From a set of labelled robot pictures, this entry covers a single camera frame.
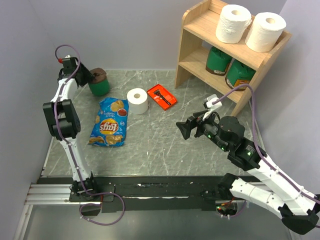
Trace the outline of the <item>green roll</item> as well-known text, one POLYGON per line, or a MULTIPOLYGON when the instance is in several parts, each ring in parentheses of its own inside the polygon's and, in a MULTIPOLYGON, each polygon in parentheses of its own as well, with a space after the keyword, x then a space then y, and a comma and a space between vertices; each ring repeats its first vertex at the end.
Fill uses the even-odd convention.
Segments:
POLYGON ((88 83, 91 93, 97 97, 106 95, 110 91, 106 71, 102 68, 94 68, 90 73, 94 76, 94 79, 88 83))
POLYGON ((256 71, 251 67, 234 60, 225 77, 225 83, 230 89, 242 84, 249 84, 256 71))
POLYGON ((224 76, 232 59, 230 55, 212 46, 207 56, 205 69, 213 75, 224 76))

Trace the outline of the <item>white paper roll front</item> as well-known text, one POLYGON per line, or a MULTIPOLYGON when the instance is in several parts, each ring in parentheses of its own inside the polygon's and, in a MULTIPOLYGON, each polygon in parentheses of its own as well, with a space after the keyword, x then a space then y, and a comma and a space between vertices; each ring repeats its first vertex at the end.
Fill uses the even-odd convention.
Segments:
POLYGON ((221 10, 215 36, 222 43, 237 44, 251 22, 252 15, 247 8, 228 4, 221 10))

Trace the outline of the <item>white paper roll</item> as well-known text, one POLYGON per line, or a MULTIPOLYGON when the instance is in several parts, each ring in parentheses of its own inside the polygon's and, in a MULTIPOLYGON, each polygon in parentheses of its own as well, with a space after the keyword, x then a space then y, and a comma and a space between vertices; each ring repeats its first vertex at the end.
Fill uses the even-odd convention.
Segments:
POLYGON ((129 110, 135 115, 141 115, 148 110, 148 95, 142 88, 134 88, 128 91, 127 100, 129 110))
POLYGON ((222 43, 237 44, 251 22, 252 15, 247 8, 228 4, 221 10, 215 36, 222 43))
POLYGON ((245 44, 255 52, 268 52, 286 26, 286 21, 280 15, 273 12, 260 12, 253 20, 245 38, 245 44))

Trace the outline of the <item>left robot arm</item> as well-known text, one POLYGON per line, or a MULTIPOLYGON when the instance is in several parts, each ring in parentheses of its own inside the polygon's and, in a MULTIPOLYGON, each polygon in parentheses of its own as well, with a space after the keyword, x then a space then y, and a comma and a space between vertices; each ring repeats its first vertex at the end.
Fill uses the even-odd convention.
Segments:
POLYGON ((98 198, 99 188, 80 147, 77 135, 81 131, 81 121, 72 102, 77 89, 94 76, 76 57, 67 55, 59 58, 58 62, 62 68, 56 93, 50 102, 43 104, 42 109, 51 136, 62 145, 71 166, 71 196, 82 201, 94 201, 98 198))

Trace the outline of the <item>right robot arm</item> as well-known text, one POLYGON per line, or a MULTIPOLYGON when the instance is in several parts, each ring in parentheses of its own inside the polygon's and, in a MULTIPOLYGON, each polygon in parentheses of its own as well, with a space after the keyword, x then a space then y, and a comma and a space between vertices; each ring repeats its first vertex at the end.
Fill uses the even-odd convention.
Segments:
POLYGON ((234 116, 222 118, 216 112, 196 112, 184 122, 177 122, 187 140, 193 129, 195 137, 205 136, 227 159, 246 173, 256 177, 269 190, 264 190, 239 176, 227 173, 212 191, 221 199, 240 198, 275 214, 291 231, 305 235, 318 227, 320 196, 304 189, 285 174, 259 146, 244 136, 245 128, 234 116))

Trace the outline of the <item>wooden two-tier shelf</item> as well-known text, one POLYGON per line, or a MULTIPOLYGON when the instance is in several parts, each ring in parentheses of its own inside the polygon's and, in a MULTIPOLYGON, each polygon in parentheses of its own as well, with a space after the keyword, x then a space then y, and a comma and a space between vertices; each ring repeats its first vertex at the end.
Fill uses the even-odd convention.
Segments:
POLYGON ((174 82, 176 87, 194 75, 223 95, 230 91, 225 77, 211 74, 206 70, 209 50, 202 44, 207 42, 254 69, 256 73, 249 84, 255 90, 290 40, 292 34, 284 30, 270 51, 255 52, 245 44, 249 32, 246 29, 238 43, 220 42, 215 32, 222 8, 226 5, 227 3, 221 0, 204 0, 184 13, 174 82))

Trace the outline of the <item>orange razor box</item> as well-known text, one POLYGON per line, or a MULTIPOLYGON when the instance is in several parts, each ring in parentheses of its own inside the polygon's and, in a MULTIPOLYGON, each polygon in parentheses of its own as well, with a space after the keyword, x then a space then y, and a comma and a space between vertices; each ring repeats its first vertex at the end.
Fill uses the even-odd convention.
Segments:
POLYGON ((175 96, 170 93, 161 84, 157 84, 147 90, 147 94, 164 110, 173 107, 178 101, 175 96))

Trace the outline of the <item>black razor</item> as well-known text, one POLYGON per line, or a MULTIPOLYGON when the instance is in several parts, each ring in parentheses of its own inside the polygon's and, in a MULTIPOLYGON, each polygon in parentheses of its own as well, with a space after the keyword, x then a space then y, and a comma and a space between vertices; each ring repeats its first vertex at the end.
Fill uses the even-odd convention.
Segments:
POLYGON ((156 96, 160 97, 168 106, 171 106, 172 104, 161 94, 160 90, 157 89, 153 92, 156 96))

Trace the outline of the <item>blue chips bag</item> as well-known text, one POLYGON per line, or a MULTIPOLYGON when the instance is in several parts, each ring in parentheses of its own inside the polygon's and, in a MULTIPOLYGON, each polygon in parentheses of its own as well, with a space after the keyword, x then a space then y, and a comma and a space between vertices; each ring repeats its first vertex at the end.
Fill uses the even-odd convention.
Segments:
POLYGON ((107 97, 101 100, 88 144, 100 147, 123 146, 127 134, 128 113, 129 103, 126 99, 107 97))

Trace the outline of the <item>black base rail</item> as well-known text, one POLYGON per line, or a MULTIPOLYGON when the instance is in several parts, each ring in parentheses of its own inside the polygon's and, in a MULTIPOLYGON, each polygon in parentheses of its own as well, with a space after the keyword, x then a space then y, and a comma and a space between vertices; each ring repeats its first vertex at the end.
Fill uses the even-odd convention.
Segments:
POLYGON ((94 178, 103 196, 69 195, 72 203, 101 204, 102 213, 117 211, 215 211, 233 197, 221 176, 110 176, 94 178))

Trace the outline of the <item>aluminium frame rail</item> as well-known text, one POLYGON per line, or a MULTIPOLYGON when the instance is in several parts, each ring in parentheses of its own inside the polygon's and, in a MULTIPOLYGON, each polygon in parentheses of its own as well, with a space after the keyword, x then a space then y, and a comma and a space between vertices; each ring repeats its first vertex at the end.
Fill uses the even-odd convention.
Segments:
POLYGON ((67 205, 71 190, 68 184, 31 184, 25 205, 67 205))

